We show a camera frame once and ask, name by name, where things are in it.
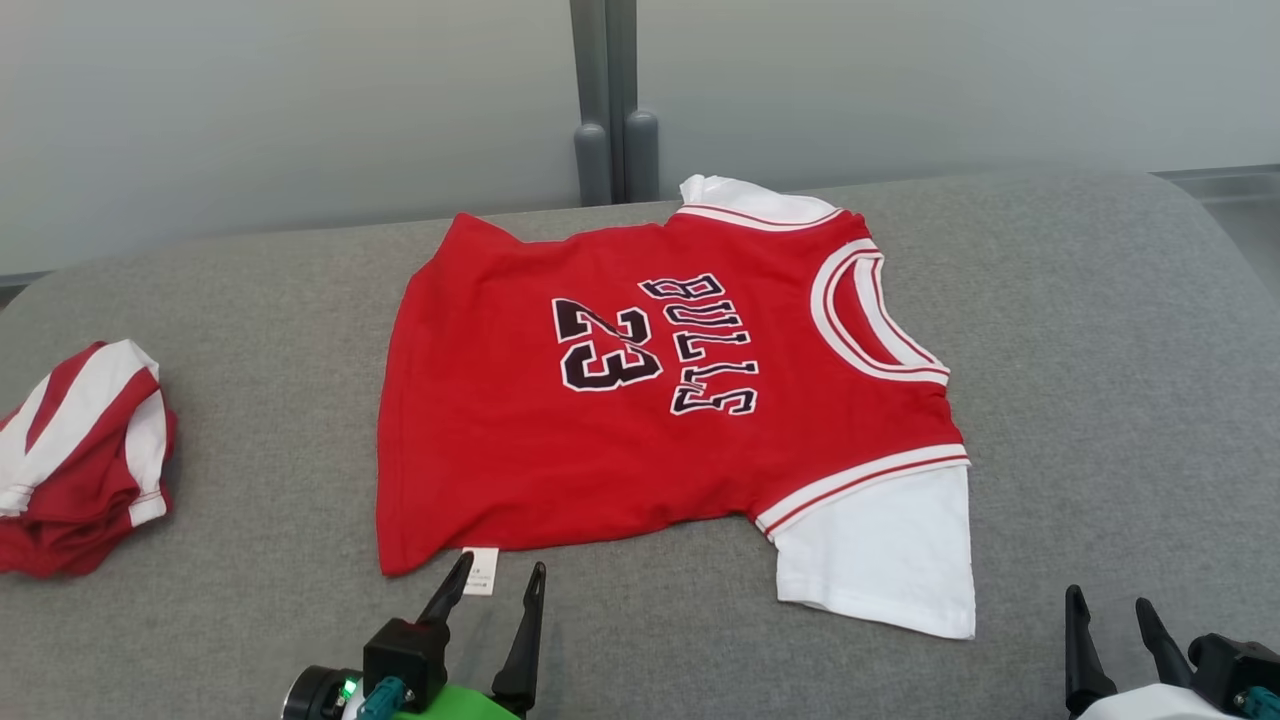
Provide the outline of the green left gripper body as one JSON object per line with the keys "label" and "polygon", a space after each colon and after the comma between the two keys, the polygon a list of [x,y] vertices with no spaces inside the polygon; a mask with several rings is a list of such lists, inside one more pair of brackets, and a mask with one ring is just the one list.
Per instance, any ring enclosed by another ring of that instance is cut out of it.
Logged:
{"label": "green left gripper body", "polygon": [[431,702],[406,701],[392,719],[522,719],[524,693],[483,693],[456,684],[445,684]]}

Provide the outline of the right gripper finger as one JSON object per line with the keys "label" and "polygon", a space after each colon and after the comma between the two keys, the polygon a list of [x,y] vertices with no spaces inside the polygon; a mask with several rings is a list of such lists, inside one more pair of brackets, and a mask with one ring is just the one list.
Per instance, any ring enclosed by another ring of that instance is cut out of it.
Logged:
{"label": "right gripper finger", "polygon": [[1079,585],[1065,592],[1065,707],[1070,716],[1083,716],[1101,700],[1117,694],[1105,673],[1091,634],[1091,611]]}
{"label": "right gripper finger", "polygon": [[1140,639],[1155,661],[1158,682],[1165,685],[1190,688],[1193,670],[1178,643],[1164,625],[1153,603],[1135,600],[1135,616]]}

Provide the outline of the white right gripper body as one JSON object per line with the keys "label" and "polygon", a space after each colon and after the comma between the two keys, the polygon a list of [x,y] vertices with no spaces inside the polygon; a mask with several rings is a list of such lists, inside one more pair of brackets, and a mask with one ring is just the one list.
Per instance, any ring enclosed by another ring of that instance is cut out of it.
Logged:
{"label": "white right gripper body", "polygon": [[1193,689],[1152,684],[1106,694],[1106,687],[1075,688],[1075,719],[1249,719],[1251,688],[1224,707],[1210,703]]}

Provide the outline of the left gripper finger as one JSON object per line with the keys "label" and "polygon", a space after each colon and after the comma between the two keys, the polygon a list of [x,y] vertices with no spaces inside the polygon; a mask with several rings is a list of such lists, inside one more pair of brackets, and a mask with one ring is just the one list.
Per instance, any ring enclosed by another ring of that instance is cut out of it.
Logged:
{"label": "left gripper finger", "polygon": [[465,594],[474,566],[474,552],[463,551],[419,615],[419,625],[436,626],[447,620]]}
{"label": "left gripper finger", "polygon": [[513,716],[527,716],[536,703],[545,591],[547,565],[535,562],[522,597],[521,623],[492,683],[492,700]]}

